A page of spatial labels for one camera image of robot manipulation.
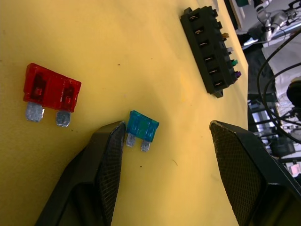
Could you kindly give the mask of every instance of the red plastic fuse housing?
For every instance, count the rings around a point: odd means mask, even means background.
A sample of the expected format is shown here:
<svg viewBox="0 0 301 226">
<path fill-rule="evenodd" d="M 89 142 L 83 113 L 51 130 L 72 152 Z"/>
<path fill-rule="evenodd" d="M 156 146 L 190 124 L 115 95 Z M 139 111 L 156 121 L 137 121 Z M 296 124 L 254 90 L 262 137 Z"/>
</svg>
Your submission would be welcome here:
<svg viewBox="0 0 301 226">
<path fill-rule="evenodd" d="M 79 81 L 39 65 L 29 64 L 24 85 L 24 101 L 29 102 L 26 118 L 39 122 L 43 118 L 43 107 L 48 107 L 59 110 L 56 115 L 58 126 L 68 126 L 80 86 Z"/>
</svg>

